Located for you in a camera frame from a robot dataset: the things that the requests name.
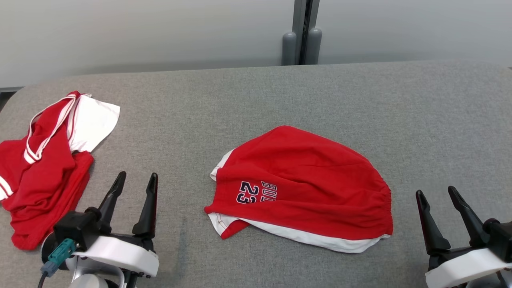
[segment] gray felt surface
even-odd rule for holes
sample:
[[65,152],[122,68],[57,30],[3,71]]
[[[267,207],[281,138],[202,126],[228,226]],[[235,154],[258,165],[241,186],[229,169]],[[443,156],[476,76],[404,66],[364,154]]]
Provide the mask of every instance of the gray felt surface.
[[[151,172],[160,176],[155,249],[160,270],[144,287],[426,287],[414,192],[423,189],[452,246],[468,235],[446,192],[455,185],[482,220],[512,220],[512,71],[464,61],[108,74],[23,88],[0,113],[0,140],[22,138],[31,117],[79,90],[121,106],[93,152],[79,203],[99,205],[127,171],[112,220],[128,233]],[[393,194],[395,231],[362,254],[333,252],[247,228],[227,240],[203,207],[208,173],[230,149],[279,125],[347,145],[367,157]],[[0,211],[1,287],[35,287],[38,252],[14,248]],[[64,288],[58,272],[45,287]]]

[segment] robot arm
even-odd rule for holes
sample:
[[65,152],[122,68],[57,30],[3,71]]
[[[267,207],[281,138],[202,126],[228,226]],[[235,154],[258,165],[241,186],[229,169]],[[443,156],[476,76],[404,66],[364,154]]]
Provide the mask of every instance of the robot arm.
[[430,255],[425,274],[429,288],[478,287],[482,277],[494,277],[500,287],[512,287],[512,222],[496,219],[485,223],[478,218],[455,187],[448,194],[470,235],[469,247],[451,249],[430,215],[430,205],[423,192],[416,192],[426,253]]
[[[125,179],[126,172],[119,173],[99,208],[89,207],[84,213],[68,212],[43,243],[41,257],[46,263],[65,239],[74,241],[76,250],[59,266],[60,270],[73,271],[70,288],[132,288],[138,277],[157,275],[159,261],[152,239],[155,237],[158,175],[153,173],[150,177],[144,207],[132,235],[112,233],[110,227]],[[117,283],[101,278],[97,275],[99,272],[117,276]]]

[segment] white trim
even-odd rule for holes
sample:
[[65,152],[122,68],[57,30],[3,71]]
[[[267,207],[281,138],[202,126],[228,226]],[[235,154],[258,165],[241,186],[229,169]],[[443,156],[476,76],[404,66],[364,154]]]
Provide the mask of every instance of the white trim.
[[210,213],[208,214],[208,216],[210,217],[211,223],[214,225],[215,231],[217,231],[219,235],[222,235],[222,233],[227,229],[227,227],[234,221],[242,220],[255,227],[260,228],[261,230],[267,231],[269,233],[284,238],[344,253],[361,253],[364,250],[371,247],[372,245],[374,245],[375,243],[377,243],[380,239],[386,239],[390,237],[390,235],[384,234],[374,239],[346,240],[342,238],[322,236],[274,224],[263,223],[244,218],[237,218],[233,216],[227,216],[219,213]]
[[28,164],[34,164],[35,160],[34,158],[30,157],[29,153],[27,152],[27,149],[25,148],[25,151],[23,152],[23,158]]
[[238,220],[236,217],[231,217],[219,213],[210,213],[208,214],[208,217],[210,217],[211,223],[214,225],[215,231],[219,233],[219,235],[222,235],[224,231],[228,228],[231,223]]
[[68,141],[70,143],[70,146],[71,146],[73,137],[75,137],[75,129],[74,129],[73,123],[76,123],[76,116],[78,114],[78,113],[76,113],[76,108],[78,106],[78,103],[80,103],[80,100],[83,99],[84,97],[91,98],[92,94],[89,94],[89,93],[82,94],[80,96],[80,98],[77,101],[75,101],[75,104],[71,108],[71,111],[69,112],[69,115],[68,115]]
[[[53,137],[53,135],[55,134],[55,132],[57,131],[57,129],[60,127],[60,125],[62,125],[62,123],[64,122],[64,119],[67,117],[67,115],[69,114],[69,111],[70,111],[70,107],[72,107],[76,101],[76,94],[69,94],[68,96],[62,98],[61,100],[47,106],[46,108],[44,108],[42,111],[40,111],[39,113],[37,113],[31,120],[30,120],[30,125],[29,125],[29,133],[28,133],[28,137],[27,137],[27,142],[26,142],[26,147],[25,147],[25,153],[24,153],[24,158],[25,160],[32,164],[35,162],[35,160],[39,160],[41,159],[41,156],[42,156],[42,151],[43,149],[46,147],[46,145],[48,144],[49,140],[51,137]],[[34,124],[36,118],[38,116],[40,116],[47,108],[61,102],[62,100],[64,99],[71,99],[69,103],[66,104],[66,106],[64,106],[64,108],[60,111],[60,114],[59,114],[59,118],[57,119],[57,124],[55,125],[52,133],[50,134],[50,136],[48,138],[46,138],[43,142],[41,142],[41,144],[39,145],[39,147],[37,148],[37,151],[36,153],[34,153],[31,149],[30,149],[30,146],[29,146],[29,139],[30,137],[32,137],[32,124]]]
[[37,160],[41,159],[42,150],[46,147],[48,142],[50,142],[50,139],[53,137],[53,135],[55,135],[55,132],[57,132],[57,129],[62,125],[62,123],[64,123],[64,119],[68,116],[69,112],[71,111],[71,108],[73,107],[73,105],[75,105],[75,102],[76,102],[76,98],[73,97],[73,100],[69,101],[69,103],[67,103],[66,106],[64,106],[64,108],[60,111],[59,117],[57,118],[57,124],[53,128],[52,133],[50,134],[50,136],[48,138],[46,138],[43,142],[41,142],[41,144],[39,145],[39,148],[37,148],[37,152],[35,153]]
[[11,186],[0,176],[0,200],[7,199],[7,197],[12,195]]
[[224,165],[226,164],[226,162],[227,162],[229,156],[231,155],[231,153],[233,152],[233,150],[234,149],[232,149],[231,151],[226,153],[224,156],[222,156],[222,159],[219,162],[219,164],[217,164],[217,166],[215,166],[214,170],[210,173],[210,178],[212,178],[214,181],[217,181],[217,170],[224,167]]

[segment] blue connector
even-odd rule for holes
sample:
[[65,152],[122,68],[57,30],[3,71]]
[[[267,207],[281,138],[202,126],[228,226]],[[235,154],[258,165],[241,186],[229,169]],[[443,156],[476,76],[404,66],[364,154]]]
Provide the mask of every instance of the blue connector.
[[59,266],[64,263],[66,259],[71,257],[76,250],[75,241],[67,238],[48,256],[48,262],[41,267],[41,272],[47,273],[47,277],[52,277],[59,269]]

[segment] white hem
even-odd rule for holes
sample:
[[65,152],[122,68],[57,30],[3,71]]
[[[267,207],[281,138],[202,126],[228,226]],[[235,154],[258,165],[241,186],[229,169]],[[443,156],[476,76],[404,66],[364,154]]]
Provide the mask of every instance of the white hem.
[[215,166],[215,168],[213,169],[213,171],[210,173],[210,178],[213,179],[214,181],[217,181],[217,170],[224,167],[224,165],[226,164],[229,156],[231,155],[231,153],[233,152],[234,149],[232,149],[231,151],[229,151],[228,153],[226,153],[224,156],[222,156],[222,159],[221,161],[217,164],[217,166]]
[[255,227],[260,228],[261,230],[267,231],[269,233],[284,238],[343,253],[361,253],[368,249],[369,247],[373,246],[379,240],[390,237],[390,235],[383,234],[382,236],[373,239],[347,240],[336,237],[322,236],[315,233],[305,232],[302,230],[282,227],[274,224],[263,223],[245,218],[237,218],[220,213],[210,213],[208,214],[208,216],[210,217],[211,223],[214,225],[215,231],[217,231],[219,235],[222,235],[222,233],[226,231],[229,225],[234,221],[242,220]]

